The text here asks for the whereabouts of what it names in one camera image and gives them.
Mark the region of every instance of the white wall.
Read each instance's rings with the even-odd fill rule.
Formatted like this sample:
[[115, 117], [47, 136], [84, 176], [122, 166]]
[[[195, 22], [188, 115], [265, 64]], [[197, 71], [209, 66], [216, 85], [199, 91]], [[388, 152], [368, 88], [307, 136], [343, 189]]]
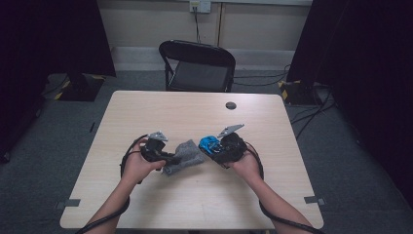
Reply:
[[[201, 40], [226, 49], [294, 51], [310, 6], [308, 0], [289, 1], [295, 5], [212, 2], [210, 14], [198, 14]], [[196, 41], [188, 1], [101, 0], [98, 4], [112, 47], [158, 47], [170, 39]]]

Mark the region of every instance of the gray carpet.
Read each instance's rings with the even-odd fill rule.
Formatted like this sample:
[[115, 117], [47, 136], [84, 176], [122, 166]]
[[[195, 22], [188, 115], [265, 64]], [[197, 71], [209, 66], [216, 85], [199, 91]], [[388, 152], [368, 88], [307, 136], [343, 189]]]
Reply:
[[[280, 73], [237, 71], [236, 76]], [[63, 78], [51, 76], [46, 90]], [[268, 84], [276, 79], [237, 78], [236, 83]], [[0, 232], [74, 233], [59, 226], [62, 210], [55, 205], [69, 198], [112, 93], [161, 91], [164, 87], [163, 71], [122, 71], [117, 78], [106, 80], [95, 102], [55, 101], [56, 91], [46, 95], [42, 114], [11, 151], [11, 162], [0, 165]], [[233, 86], [233, 93], [279, 92], [275, 84]], [[326, 89], [319, 90], [322, 98], [326, 93]], [[291, 119], [315, 111], [300, 114], [307, 109], [286, 107]], [[305, 122], [293, 125], [296, 134]], [[412, 211], [380, 165], [357, 144], [355, 130], [338, 108], [315, 117], [298, 145], [316, 195], [326, 201], [320, 206], [325, 233], [413, 233]]]

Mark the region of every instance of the wooden tabletop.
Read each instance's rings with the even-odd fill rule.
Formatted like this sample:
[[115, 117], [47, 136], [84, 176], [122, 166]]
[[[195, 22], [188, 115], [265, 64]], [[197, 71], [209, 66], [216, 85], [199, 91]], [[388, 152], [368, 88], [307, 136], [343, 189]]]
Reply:
[[[227, 102], [237, 108], [226, 108]], [[314, 191], [282, 99], [275, 95], [118, 91], [109, 102], [67, 207], [63, 228], [80, 228], [93, 216], [120, 179], [122, 157], [134, 139], [162, 131], [164, 151], [189, 139], [198, 145], [225, 127], [244, 124], [237, 134], [260, 155], [265, 181], [315, 228], [323, 226]], [[131, 194], [119, 228], [273, 229], [258, 199], [231, 169], [207, 159], [172, 176], [152, 172]]]

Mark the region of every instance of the black cable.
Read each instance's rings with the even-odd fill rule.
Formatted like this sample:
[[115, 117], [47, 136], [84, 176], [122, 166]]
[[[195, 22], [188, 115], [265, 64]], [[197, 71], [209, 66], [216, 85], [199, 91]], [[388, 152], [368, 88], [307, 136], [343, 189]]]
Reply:
[[293, 121], [295, 120], [295, 118], [298, 117], [298, 115], [300, 115], [300, 114], [302, 114], [302, 113], [304, 113], [304, 112], [307, 112], [307, 111], [314, 110], [314, 109], [317, 109], [317, 107], [310, 107], [309, 109], [305, 109], [305, 110], [302, 110], [302, 111], [296, 113], [296, 114], [294, 115], [294, 117], [292, 117], [289, 122], [293, 122]]
[[[121, 177], [122, 177], [122, 175], [123, 175], [123, 173], [124, 173], [124, 168], [125, 168], [125, 164], [126, 164], [126, 162], [127, 162], [127, 160], [128, 160], [128, 157], [129, 157], [131, 154], [133, 154], [133, 153], [139, 152], [139, 151], [131, 151], [131, 150], [133, 149], [133, 147], [134, 147], [141, 139], [143, 139], [143, 138], [145, 138], [145, 137], [147, 137], [147, 135], [143, 135], [143, 136], [139, 137], [138, 139], [134, 140], [133, 143], [131, 144], [131, 146], [128, 148], [127, 152], [125, 153], [125, 156], [124, 156], [123, 159], [122, 159], [122, 164], [121, 164]], [[115, 217], [123, 214], [123, 213], [128, 209], [130, 202], [131, 202], [131, 198], [128, 197], [127, 202], [124, 204], [124, 206], [123, 206], [119, 211], [117, 211], [117, 212], [115, 212], [115, 213], [113, 213], [113, 214], [110, 214], [110, 215], [108, 215], [108, 216], [105, 216], [105, 217], [103, 217], [103, 218], [101, 218], [101, 219], [98, 219], [98, 220], [96, 220], [96, 221], [94, 221], [94, 222], [91, 222], [91, 223], [85, 225], [83, 228], [79, 229], [79, 230], [76, 232], [76, 234], [86, 233], [86, 232], [94, 229], [95, 227], [101, 225], [102, 223], [105, 223], [105, 222], [109, 221], [110, 219], [113, 219], [113, 218], [115, 218]]]
[[240, 78], [271, 78], [271, 77], [282, 76], [281, 79], [279, 79], [275, 82], [271, 82], [271, 83], [268, 83], [268, 84], [261, 84], [261, 85], [249, 85], [249, 84], [242, 84], [242, 83], [236, 83], [236, 82], [234, 82], [233, 84], [241, 85], [241, 86], [255, 86], [255, 87], [274, 85], [274, 84], [277, 84], [279, 81], [281, 81], [283, 78], [285, 78], [285, 75], [288, 74], [288, 71], [286, 71], [286, 68], [289, 67], [289, 66], [291, 66], [291, 64], [288, 64], [284, 67], [283, 74], [272, 75], [272, 76], [264, 75], [264, 76], [235, 76], [234, 77], [234, 78], [240, 79]]
[[198, 8], [192, 7], [195, 16], [195, 24], [197, 25], [197, 42], [201, 44], [201, 36], [200, 36], [200, 29], [198, 28]]
[[284, 76], [288, 74], [288, 71], [286, 69], [291, 66], [291, 64], [288, 64], [284, 67], [283, 74], [279, 75], [259, 75], [259, 76], [234, 76], [234, 78], [272, 78], [272, 77], [279, 77], [279, 76]]
[[[325, 109], [323, 109], [321, 112], [330, 109], [330, 108], [333, 107], [334, 105], [335, 105], [335, 101], [334, 101], [331, 105], [329, 105], [328, 107], [326, 107]], [[302, 121], [302, 120], [305, 120], [305, 119], [307, 119], [307, 118], [310, 118], [310, 117], [312, 117], [314, 114], [315, 114], [315, 113], [309, 114], [309, 115], [306, 115], [306, 116], [304, 116], [304, 117], [301, 117], [301, 118], [299, 118], [299, 119], [297, 119], [297, 120], [291, 121], [290, 124], [293, 125], [293, 124], [295, 124], [295, 123], [297, 123], [297, 122], [300, 122], [300, 121]]]
[[[257, 164], [258, 164], [258, 169], [259, 169], [260, 176], [261, 176], [262, 179], [264, 179], [264, 168], [263, 168], [261, 160], [258, 156], [258, 152], [255, 150], [255, 148], [250, 143], [246, 142], [246, 144], [248, 144], [249, 146], [252, 147], [253, 150], [247, 149], [247, 151], [250, 152], [252, 154], [252, 156], [254, 156], [254, 158], [255, 158], [255, 160], [257, 161]], [[259, 201], [259, 207], [260, 207], [262, 213], [271, 220], [286, 224], [288, 226], [296, 227], [296, 228], [308, 231], [310, 233], [324, 234], [322, 231], [320, 231], [320, 230], [318, 230], [318, 229], [316, 229], [312, 226], [308, 226], [308, 225], [305, 225], [305, 224], [302, 224], [302, 223], [291, 221], [291, 220], [288, 220], [288, 219], [278, 217], [278, 216], [275, 216], [275, 215], [271, 214], [270, 212], [268, 212], [264, 208], [261, 201]]]
[[316, 113], [311, 115], [311, 118], [305, 123], [305, 125], [303, 126], [303, 128], [301, 128], [300, 132], [298, 132], [297, 136], [295, 137], [295, 139], [298, 139], [301, 134], [303, 133], [303, 131], [306, 129], [306, 127], [310, 124], [310, 122], [316, 117], [316, 115], [318, 115], [319, 113], [322, 112], [322, 108], [327, 104], [328, 99], [330, 98], [331, 95], [331, 90], [328, 92], [327, 97], [325, 98], [325, 101], [321, 104], [321, 106], [319, 107], [319, 109], [316, 111]]
[[124, 205], [119, 211], [117, 211], [117, 212], [115, 212], [115, 213], [113, 213], [113, 214], [110, 214], [110, 215], [108, 215], [108, 216], [106, 216], [106, 217], [103, 217], [103, 218], [101, 218], [101, 219], [99, 219], [99, 220], [96, 220], [96, 221], [94, 221], [94, 222], [91, 222], [91, 223], [87, 224], [87, 225], [84, 226], [82, 229], [80, 229], [79, 231], [77, 231], [76, 234], [81, 234], [81, 233], [89, 232], [90, 230], [94, 229], [95, 227], [101, 225], [102, 223], [107, 222], [107, 221], [109, 221], [110, 219], [115, 218], [115, 217], [123, 214], [123, 213], [128, 209], [130, 202], [131, 202], [131, 198], [128, 197], [127, 202], [125, 203], [125, 205]]
[[233, 84], [234, 84], [234, 85], [241, 85], [241, 86], [257, 86], [257, 87], [258, 87], [258, 86], [270, 86], [270, 85], [277, 84], [280, 80], [282, 80], [282, 79], [285, 77], [285, 74], [287, 74], [287, 73], [284, 73], [284, 74], [281, 74], [281, 75], [277, 75], [277, 76], [282, 76], [282, 78], [279, 79], [279, 80], [277, 80], [277, 81], [268, 83], [268, 84], [249, 85], [249, 84], [242, 84], [242, 83], [236, 83], [236, 82], [234, 82]]
[[63, 85], [66, 80], [67, 80], [67, 74], [66, 74], [66, 76], [64, 77], [64, 79], [60, 82], [60, 84], [58, 84], [56, 87], [52, 88], [51, 90], [45, 91], [44, 93], [42, 93], [42, 96], [48, 95], [49, 93], [55, 91], [58, 87], [60, 87], [61, 85]]
[[243, 79], [243, 78], [273, 78], [286, 75], [286, 73], [278, 74], [278, 75], [251, 75], [251, 76], [234, 76], [234, 79]]

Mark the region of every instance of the electrical outlet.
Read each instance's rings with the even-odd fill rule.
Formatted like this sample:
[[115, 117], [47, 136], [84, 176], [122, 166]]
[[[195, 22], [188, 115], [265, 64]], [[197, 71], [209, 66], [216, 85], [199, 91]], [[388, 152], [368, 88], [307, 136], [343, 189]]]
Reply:
[[189, 12], [210, 13], [210, 1], [189, 1]]
[[189, 1], [189, 12], [195, 12], [194, 9], [197, 10], [197, 13], [201, 11], [200, 1]]

